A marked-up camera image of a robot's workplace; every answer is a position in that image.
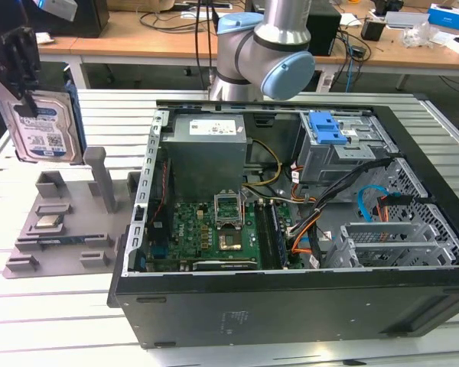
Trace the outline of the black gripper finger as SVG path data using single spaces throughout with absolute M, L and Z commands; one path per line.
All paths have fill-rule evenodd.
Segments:
M 20 116 L 37 117 L 37 104 L 31 95 L 41 70 L 35 33 L 31 28 L 21 26 L 3 34 L 1 41 L 5 54 L 6 86 L 21 104 L 16 111 Z

